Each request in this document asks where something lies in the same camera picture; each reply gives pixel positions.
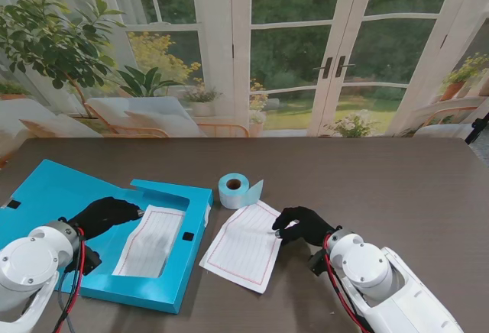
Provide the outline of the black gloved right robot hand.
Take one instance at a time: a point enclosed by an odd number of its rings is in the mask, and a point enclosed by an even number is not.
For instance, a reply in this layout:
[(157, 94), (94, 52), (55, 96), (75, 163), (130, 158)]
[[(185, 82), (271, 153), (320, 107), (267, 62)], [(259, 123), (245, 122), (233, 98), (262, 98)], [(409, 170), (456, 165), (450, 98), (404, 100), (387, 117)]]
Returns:
[(285, 244), (302, 238), (307, 244), (317, 247), (323, 245), (327, 235), (335, 232), (315, 211), (302, 206), (285, 208), (272, 229)]

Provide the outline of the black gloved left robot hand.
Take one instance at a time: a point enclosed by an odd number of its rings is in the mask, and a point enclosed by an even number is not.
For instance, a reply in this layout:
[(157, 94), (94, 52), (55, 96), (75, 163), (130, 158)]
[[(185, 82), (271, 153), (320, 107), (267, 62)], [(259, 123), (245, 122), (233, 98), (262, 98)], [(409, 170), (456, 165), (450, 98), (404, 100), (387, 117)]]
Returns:
[(144, 212), (139, 206), (114, 197), (95, 200), (67, 223), (80, 228), (86, 240), (96, 238), (111, 227), (138, 220)]

